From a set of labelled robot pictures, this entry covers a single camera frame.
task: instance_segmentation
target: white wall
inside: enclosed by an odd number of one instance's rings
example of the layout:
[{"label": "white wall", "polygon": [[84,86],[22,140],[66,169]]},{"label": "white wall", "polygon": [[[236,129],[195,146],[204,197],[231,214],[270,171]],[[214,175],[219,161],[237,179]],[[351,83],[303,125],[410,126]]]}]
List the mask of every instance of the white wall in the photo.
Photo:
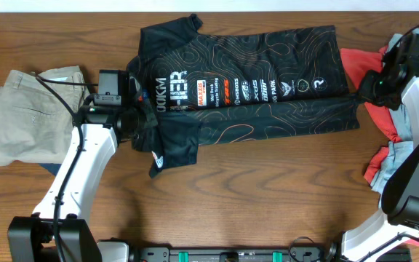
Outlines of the white wall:
[{"label": "white wall", "polygon": [[419,11],[419,0],[0,0],[0,12]]}]

